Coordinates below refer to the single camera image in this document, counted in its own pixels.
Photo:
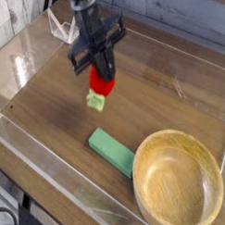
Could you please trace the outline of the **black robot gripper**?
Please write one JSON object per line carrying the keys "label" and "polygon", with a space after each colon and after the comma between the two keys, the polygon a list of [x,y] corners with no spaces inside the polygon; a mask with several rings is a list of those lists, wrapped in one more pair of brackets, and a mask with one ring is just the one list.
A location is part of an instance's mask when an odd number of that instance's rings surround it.
{"label": "black robot gripper", "polygon": [[104,82],[115,77],[114,45],[126,35],[122,13],[104,17],[100,12],[75,13],[80,36],[69,51],[72,69],[77,75],[94,65]]}

